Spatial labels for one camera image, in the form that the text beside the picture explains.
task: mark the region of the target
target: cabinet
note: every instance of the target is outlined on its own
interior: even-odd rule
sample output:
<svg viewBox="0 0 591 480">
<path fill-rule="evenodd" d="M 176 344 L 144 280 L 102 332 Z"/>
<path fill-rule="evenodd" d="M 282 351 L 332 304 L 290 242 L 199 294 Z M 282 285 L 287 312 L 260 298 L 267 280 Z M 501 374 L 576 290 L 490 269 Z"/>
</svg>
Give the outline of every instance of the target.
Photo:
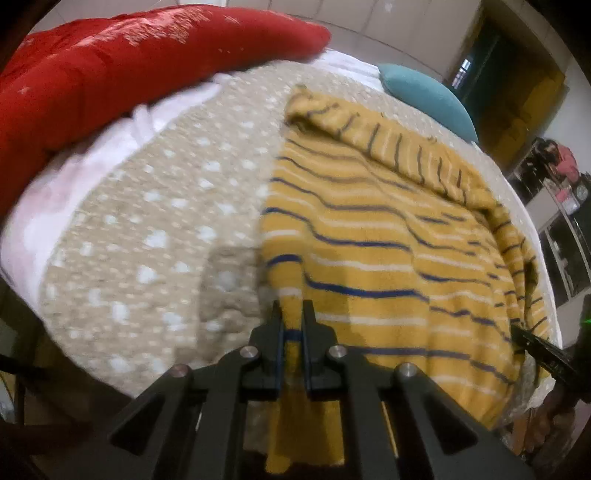
<svg viewBox="0 0 591 480">
<path fill-rule="evenodd" d="M 577 222 L 544 187 L 526 209 L 540 237 L 564 346 L 579 332 L 583 299 L 591 293 L 591 253 Z"/>
</svg>

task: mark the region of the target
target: beige polka dot blanket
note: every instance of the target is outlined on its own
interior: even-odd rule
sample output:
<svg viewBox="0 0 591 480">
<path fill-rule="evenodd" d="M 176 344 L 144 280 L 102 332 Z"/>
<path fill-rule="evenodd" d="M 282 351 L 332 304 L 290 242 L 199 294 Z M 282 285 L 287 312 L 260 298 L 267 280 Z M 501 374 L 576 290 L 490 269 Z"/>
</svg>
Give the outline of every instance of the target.
<svg viewBox="0 0 591 480">
<path fill-rule="evenodd" d="M 285 103 L 299 83 L 454 148 L 513 223 L 525 223 L 492 160 L 426 115 L 313 66 L 271 63 L 237 75 L 177 118 L 79 206 L 40 297 L 55 341 L 81 367 L 137 395 L 175 362 L 197 368 L 248 341 L 273 299 L 259 270 L 259 213 L 282 145 Z M 552 305 L 545 279 L 541 290 Z M 553 317 L 550 339 L 555 324 Z M 507 418 L 531 396 L 527 365 Z"/>
</svg>

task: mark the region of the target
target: bed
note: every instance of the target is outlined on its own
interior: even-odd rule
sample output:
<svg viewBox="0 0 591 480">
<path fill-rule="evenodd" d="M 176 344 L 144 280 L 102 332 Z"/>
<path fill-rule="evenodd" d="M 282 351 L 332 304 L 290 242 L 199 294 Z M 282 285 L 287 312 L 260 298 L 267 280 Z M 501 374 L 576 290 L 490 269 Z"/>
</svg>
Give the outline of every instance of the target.
<svg viewBox="0 0 591 480">
<path fill-rule="evenodd" d="M 299 83 L 383 111 L 455 149 L 543 258 L 534 225 L 495 163 L 385 96 L 376 66 L 328 49 L 303 63 L 216 73 L 137 104 L 61 150 L 6 218 L 2 276 L 75 363 L 137 395 L 175 362 L 196 368 L 246 343 L 260 306 L 273 298 L 260 280 L 258 216 L 283 106 Z M 561 346 L 543 264 L 540 276 L 545 333 Z M 223 302 L 209 300 L 220 291 Z M 523 371 L 501 423 L 552 388 L 548 379 L 533 393 L 531 361 Z"/>
</svg>

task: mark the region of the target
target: metal screw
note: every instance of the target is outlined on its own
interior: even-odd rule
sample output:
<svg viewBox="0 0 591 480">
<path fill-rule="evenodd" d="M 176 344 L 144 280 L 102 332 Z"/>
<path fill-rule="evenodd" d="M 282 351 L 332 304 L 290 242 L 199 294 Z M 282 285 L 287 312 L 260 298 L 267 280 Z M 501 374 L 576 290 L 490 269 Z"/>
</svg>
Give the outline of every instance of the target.
<svg viewBox="0 0 591 480">
<path fill-rule="evenodd" d="M 333 345 L 329 348 L 329 355 L 332 358 L 343 358 L 347 355 L 347 349 L 342 345 Z"/>
<path fill-rule="evenodd" d="M 255 358 L 258 355 L 258 348 L 254 345 L 246 345 L 240 348 L 240 356 L 243 358 Z"/>
<path fill-rule="evenodd" d="M 173 365 L 172 367 L 170 367 L 170 370 L 168 370 L 168 372 L 176 378 L 180 378 L 180 377 L 186 377 L 189 374 L 189 371 L 191 369 L 189 368 L 188 365 L 185 364 L 176 364 Z"/>
<path fill-rule="evenodd" d="M 407 378 L 414 377 L 418 372 L 417 366 L 408 362 L 401 364 L 398 369 L 400 370 L 400 373 Z"/>
</svg>

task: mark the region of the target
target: wall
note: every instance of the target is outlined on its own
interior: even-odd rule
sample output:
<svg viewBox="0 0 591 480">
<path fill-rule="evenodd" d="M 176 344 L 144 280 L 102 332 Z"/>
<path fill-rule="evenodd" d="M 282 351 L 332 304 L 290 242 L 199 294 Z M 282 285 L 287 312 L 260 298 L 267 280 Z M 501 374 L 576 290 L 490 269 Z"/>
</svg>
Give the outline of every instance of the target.
<svg viewBox="0 0 591 480">
<path fill-rule="evenodd" d="M 591 172 L 591 85 L 574 58 L 566 70 L 565 84 L 569 91 L 541 135 L 569 147 L 579 170 Z"/>
<path fill-rule="evenodd" d="M 176 4 L 175 0 L 61 0 L 32 31 L 49 30 L 79 18 L 108 18 Z"/>
<path fill-rule="evenodd" d="M 441 81 L 456 65 L 480 0 L 229 0 L 228 6 L 314 19 L 331 31 L 335 50 Z"/>
</svg>

